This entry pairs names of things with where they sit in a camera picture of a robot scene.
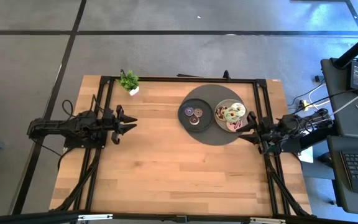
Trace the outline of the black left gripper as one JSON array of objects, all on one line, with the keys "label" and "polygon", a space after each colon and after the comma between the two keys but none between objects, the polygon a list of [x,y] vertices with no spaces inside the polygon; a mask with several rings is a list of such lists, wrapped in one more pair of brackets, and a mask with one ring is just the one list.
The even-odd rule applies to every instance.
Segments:
[{"label": "black left gripper", "polygon": [[116,114],[118,120],[114,116],[113,110],[110,108],[105,108],[103,112],[103,125],[105,129],[112,131],[112,142],[114,144],[119,144],[119,134],[124,135],[126,132],[137,126],[136,124],[119,124],[119,121],[123,123],[131,123],[137,121],[137,118],[125,115],[124,109],[121,105],[117,105]]}]

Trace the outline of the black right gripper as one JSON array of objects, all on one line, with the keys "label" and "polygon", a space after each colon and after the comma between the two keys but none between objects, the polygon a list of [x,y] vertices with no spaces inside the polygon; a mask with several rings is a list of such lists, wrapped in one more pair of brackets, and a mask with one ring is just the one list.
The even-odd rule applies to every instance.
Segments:
[{"label": "black right gripper", "polygon": [[242,134],[239,138],[246,140],[252,144],[259,145],[259,153],[266,154],[271,151],[271,133],[272,133],[272,122],[269,117],[263,117],[258,125],[256,120],[256,115],[253,111],[250,111],[247,115],[247,124],[239,129],[237,132],[249,132],[252,129],[257,128],[257,133],[252,134]]}]

